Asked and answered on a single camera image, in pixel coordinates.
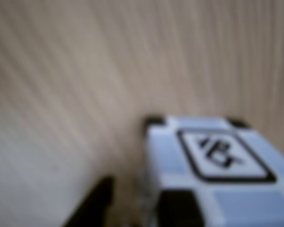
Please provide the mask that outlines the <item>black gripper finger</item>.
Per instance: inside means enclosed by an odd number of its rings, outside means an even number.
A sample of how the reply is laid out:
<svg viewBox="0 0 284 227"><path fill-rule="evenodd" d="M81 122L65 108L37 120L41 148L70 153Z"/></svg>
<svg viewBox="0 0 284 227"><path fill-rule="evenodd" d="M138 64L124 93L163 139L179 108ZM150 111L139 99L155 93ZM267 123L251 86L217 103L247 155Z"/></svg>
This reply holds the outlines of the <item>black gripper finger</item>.
<svg viewBox="0 0 284 227"><path fill-rule="evenodd" d="M99 180L65 222L65 227L103 227L114 199L114 177Z"/></svg>

